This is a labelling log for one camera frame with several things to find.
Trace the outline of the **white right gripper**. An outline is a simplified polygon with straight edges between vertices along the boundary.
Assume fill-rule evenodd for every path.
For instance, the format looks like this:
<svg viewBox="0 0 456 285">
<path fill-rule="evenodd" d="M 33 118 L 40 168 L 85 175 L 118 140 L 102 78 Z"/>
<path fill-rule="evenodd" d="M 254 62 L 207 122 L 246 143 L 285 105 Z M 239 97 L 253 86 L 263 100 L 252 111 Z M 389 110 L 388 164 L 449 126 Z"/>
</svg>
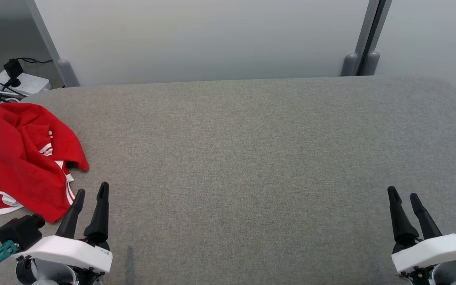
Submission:
<svg viewBox="0 0 456 285">
<path fill-rule="evenodd" d="M 416 193 L 412 209 L 424 241 L 416 244 L 418 231 L 411 225 L 394 186 L 388 188 L 391 225 L 396 246 L 413 246 L 391 255 L 396 271 L 411 285 L 456 285 L 456 234 L 443 235 Z"/>
</svg>

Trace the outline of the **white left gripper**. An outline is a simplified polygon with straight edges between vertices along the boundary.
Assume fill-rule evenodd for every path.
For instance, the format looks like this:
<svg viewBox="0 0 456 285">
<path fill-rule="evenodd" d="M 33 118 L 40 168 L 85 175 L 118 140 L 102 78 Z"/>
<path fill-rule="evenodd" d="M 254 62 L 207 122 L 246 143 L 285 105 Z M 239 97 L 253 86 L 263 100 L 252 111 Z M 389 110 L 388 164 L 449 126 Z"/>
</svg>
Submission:
<svg viewBox="0 0 456 285">
<path fill-rule="evenodd" d="M 14 254 L 15 274 L 22 285 L 103 285 L 113 256 L 109 250 L 89 244 L 108 240 L 109 184 L 102 182 L 96 207 L 84 231 L 85 242 L 74 240 L 78 215 L 84 205 L 85 190 L 79 189 L 56 236 L 40 239 L 26 251 Z"/>
</svg>

